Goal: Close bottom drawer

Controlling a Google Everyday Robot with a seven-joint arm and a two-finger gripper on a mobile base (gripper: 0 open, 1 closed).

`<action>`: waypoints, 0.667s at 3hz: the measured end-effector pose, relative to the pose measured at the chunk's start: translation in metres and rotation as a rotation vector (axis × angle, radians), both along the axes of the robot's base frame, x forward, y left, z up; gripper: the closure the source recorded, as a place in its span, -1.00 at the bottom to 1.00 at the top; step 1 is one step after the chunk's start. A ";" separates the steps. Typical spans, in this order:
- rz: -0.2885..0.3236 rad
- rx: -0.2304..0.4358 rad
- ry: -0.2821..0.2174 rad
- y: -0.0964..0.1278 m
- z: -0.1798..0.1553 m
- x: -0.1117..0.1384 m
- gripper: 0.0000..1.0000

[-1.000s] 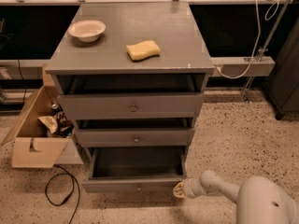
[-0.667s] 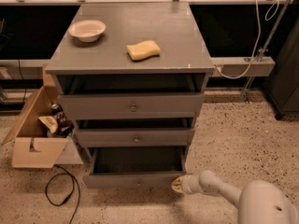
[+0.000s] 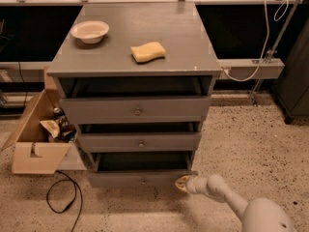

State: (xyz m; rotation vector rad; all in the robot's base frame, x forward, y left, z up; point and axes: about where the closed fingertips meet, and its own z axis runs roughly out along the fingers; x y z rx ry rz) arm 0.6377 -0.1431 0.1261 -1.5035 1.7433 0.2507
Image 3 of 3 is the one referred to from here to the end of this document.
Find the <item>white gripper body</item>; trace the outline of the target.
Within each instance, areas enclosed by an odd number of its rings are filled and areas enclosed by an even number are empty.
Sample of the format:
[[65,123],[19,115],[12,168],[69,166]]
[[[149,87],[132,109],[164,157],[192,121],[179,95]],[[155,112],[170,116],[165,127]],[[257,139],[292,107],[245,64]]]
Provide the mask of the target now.
[[197,175],[189,176],[186,181],[185,187],[187,192],[190,194],[207,195],[209,193],[208,179],[206,177],[201,177]]

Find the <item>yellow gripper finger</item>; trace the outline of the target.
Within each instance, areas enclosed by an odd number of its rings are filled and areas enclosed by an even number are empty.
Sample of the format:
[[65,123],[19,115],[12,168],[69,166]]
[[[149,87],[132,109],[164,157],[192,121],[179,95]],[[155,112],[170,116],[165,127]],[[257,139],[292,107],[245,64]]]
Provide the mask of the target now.
[[176,188],[181,190],[181,191],[188,192],[188,188],[187,188],[186,184],[187,184],[187,181],[189,180],[189,178],[190,178],[189,175],[184,175],[184,176],[181,176],[179,179],[177,179],[176,182],[175,182]]

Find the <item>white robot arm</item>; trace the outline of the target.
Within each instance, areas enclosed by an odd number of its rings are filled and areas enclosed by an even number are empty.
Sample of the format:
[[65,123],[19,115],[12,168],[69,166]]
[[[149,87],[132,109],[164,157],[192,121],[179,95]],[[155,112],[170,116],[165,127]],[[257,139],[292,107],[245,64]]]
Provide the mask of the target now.
[[277,203],[263,197],[248,202],[219,175],[208,178],[184,175],[175,185],[187,193],[203,194],[216,202],[226,203],[241,221],[242,232],[297,232],[293,221]]

